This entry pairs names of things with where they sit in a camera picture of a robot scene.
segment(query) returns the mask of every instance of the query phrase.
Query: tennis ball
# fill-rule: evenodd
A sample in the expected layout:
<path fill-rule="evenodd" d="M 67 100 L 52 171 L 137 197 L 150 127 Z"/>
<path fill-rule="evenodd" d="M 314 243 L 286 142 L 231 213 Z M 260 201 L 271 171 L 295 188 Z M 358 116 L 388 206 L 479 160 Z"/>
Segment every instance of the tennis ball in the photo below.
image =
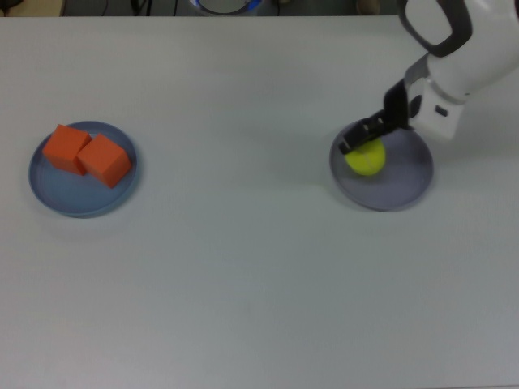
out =
<path fill-rule="evenodd" d="M 372 176 L 384 167 L 386 149 L 380 139 L 375 139 L 349 152 L 344 159 L 356 174 Z"/>

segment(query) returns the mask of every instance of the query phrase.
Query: table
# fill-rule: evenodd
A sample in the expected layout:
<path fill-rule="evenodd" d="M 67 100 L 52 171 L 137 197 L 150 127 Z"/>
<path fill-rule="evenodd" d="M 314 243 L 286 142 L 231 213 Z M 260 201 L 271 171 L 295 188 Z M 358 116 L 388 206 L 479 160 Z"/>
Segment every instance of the table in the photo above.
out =
<path fill-rule="evenodd" d="M 476 96 L 403 212 L 344 200 L 328 148 L 423 51 L 396 17 L 0 24 L 4 389 L 517 385 L 519 74 Z M 143 176 L 76 220 L 30 191 L 58 123 Z"/>

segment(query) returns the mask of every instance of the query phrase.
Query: plate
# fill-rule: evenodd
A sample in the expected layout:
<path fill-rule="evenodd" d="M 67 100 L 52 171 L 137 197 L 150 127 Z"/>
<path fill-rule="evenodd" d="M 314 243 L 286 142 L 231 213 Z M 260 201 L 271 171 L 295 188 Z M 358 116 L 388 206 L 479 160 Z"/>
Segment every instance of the plate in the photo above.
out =
<path fill-rule="evenodd" d="M 363 207 L 397 211 L 416 204 L 429 188 L 434 164 L 429 147 L 412 130 L 396 130 L 380 138 L 386 149 L 386 164 L 373 176 L 360 176 L 346 164 L 339 151 L 347 126 L 330 150 L 330 169 L 341 189 Z"/>
<path fill-rule="evenodd" d="M 34 152 L 29 165 L 29 183 L 32 192 L 46 207 L 72 217 L 94 217 L 114 210 L 135 189 L 138 181 L 138 158 L 128 136 L 118 128 L 103 122 L 77 122 L 68 126 L 87 131 L 90 136 L 103 134 L 121 146 L 131 162 L 130 171 L 110 189 L 94 176 L 69 173 L 54 168 L 43 155 L 47 136 Z"/>

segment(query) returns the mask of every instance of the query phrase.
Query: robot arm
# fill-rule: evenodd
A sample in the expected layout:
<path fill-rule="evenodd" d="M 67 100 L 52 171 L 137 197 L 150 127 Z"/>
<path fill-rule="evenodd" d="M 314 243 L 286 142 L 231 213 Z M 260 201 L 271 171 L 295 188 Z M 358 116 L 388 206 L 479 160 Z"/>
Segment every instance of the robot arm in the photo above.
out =
<path fill-rule="evenodd" d="M 427 54 L 385 94 L 383 110 L 345 134 L 343 154 L 399 128 L 451 139 L 465 102 L 519 66 L 519 0 L 398 4 L 402 24 Z"/>

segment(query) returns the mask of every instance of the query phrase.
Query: orange block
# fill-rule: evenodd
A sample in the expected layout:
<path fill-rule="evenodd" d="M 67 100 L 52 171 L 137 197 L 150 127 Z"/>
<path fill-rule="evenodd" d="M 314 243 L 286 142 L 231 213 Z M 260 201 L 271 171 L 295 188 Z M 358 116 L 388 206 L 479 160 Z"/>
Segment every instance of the orange block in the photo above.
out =
<path fill-rule="evenodd" d="M 83 176 L 86 170 L 78 160 L 78 152 L 91 140 L 88 132 L 60 124 L 43 147 L 43 155 L 54 168 Z"/>
<path fill-rule="evenodd" d="M 103 134 L 81 150 L 78 158 L 84 168 L 110 188 L 113 188 L 131 168 L 127 153 Z"/>

